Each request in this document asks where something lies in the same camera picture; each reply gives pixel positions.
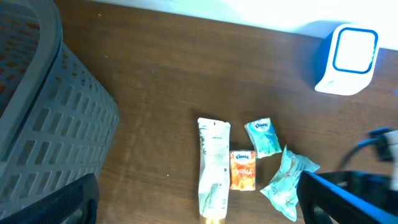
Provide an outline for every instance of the plastic wrapper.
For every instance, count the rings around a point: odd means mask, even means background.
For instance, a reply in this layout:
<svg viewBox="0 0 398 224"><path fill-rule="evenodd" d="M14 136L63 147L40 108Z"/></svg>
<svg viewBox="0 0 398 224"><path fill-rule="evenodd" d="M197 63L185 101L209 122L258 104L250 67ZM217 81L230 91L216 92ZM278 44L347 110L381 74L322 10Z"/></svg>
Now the plastic wrapper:
<svg viewBox="0 0 398 224"><path fill-rule="evenodd" d="M259 119L246 124L244 128L254 145L258 159L282 152L271 119Z"/></svg>
<svg viewBox="0 0 398 224"><path fill-rule="evenodd" d="M296 204L297 184L303 170L315 172L320 168L310 159L296 155L285 147L280 168L269 182L269 185L260 190L276 208L281 211L288 219L297 220Z"/></svg>
<svg viewBox="0 0 398 224"><path fill-rule="evenodd" d="M198 119L200 135L199 213L201 223L223 223L229 193L228 122Z"/></svg>
<svg viewBox="0 0 398 224"><path fill-rule="evenodd" d="M256 152L233 150L229 152L231 190L256 189Z"/></svg>

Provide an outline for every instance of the wooden desk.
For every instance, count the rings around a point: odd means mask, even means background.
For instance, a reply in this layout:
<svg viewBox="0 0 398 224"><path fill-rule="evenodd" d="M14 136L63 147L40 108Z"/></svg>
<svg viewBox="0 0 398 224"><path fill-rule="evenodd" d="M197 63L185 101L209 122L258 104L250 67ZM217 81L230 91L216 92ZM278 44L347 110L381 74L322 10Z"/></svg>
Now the wooden desk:
<svg viewBox="0 0 398 224"><path fill-rule="evenodd" d="M57 1L64 42L114 96L121 114L99 178L98 223L197 223L197 118L229 121L231 148L251 149L244 124L271 117L280 144L333 170L366 131L398 127L398 53L381 50L354 96L313 89L321 40L95 2ZM352 169L390 172L364 151ZM281 155L258 160L258 189ZM303 223L298 208L297 223ZM255 192L229 193L228 223L292 223Z"/></svg>

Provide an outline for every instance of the black object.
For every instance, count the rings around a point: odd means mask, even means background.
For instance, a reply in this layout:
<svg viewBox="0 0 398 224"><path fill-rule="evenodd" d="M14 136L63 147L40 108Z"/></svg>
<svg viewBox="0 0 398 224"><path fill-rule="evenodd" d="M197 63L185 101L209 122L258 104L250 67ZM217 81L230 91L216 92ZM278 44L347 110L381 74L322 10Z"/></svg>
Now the black object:
<svg viewBox="0 0 398 224"><path fill-rule="evenodd" d="M376 153L378 159L384 162L392 162L392 154L389 150L389 144L384 134L390 132L389 128L379 128L374 131L369 132L369 138L378 139L378 141L374 144L376 147Z"/></svg>
<svg viewBox="0 0 398 224"><path fill-rule="evenodd" d="M336 175L339 183L326 180ZM321 176L304 171L298 182L306 224L332 224L330 217L338 223L398 223L398 193L389 190L388 177L351 171Z"/></svg>
<svg viewBox="0 0 398 224"><path fill-rule="evenodd" d="M94 174L64 186L21 211L0 220L0 224L95 224L100 192Z"/></svg>

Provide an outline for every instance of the white tube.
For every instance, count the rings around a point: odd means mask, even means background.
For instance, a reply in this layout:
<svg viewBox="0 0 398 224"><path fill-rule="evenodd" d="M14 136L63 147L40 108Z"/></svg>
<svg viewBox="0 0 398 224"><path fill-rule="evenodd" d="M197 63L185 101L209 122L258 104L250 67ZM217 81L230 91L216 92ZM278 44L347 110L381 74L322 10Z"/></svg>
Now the white tube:
<svg viewBox="0 0 398 224"><path fill-rule="evenodd" d="M229 193L228 122L199 118L199 213L203 223L224 222Z"/></svg>

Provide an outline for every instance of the orange packaging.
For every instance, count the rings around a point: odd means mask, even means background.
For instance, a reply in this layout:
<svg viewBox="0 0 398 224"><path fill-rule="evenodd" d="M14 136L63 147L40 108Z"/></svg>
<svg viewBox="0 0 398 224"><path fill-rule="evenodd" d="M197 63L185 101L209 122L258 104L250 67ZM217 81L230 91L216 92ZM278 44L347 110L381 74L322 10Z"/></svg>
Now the orange packaging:
<svg viewBox="0 0 398 224"><path fill-rule="evenodd" d="M256 189L256 152L235 150L229 152L232 190Z"/></svg>

